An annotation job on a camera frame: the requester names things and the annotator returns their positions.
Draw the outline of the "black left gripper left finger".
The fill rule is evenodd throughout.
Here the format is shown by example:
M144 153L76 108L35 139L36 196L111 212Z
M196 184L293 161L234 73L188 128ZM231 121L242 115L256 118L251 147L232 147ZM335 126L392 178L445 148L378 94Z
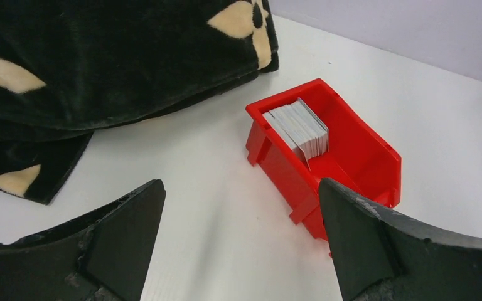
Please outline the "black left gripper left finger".
M0 244L0 300L139 300L166 191L149 181L48 230Z

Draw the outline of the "stack of credit cards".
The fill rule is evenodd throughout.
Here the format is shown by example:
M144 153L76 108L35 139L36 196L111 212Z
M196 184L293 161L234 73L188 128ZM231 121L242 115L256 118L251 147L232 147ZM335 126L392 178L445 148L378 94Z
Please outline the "stack of credit cards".
M308 169L311 159L329 151L329 128L303 99L265 112L263 117Z

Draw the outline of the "red plastic bin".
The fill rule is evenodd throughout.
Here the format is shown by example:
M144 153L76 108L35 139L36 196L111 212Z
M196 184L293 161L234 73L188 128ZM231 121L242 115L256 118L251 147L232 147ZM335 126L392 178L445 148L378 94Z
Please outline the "red plastic bin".
M264 113L301 98L328 126L329 151L303 163L264 118ZM296 86L246 107L252 126L247 160L259 165L291 208L294 224L327 240L318 186L329 177L379 204L400 203L401 156L322 79Z

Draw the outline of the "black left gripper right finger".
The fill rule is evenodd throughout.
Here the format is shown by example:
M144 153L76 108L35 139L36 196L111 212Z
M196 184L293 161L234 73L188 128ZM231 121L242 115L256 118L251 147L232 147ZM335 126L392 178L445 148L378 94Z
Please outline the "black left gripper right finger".
M330 178L319 201L344 300L482 300L482 238L423 223Z

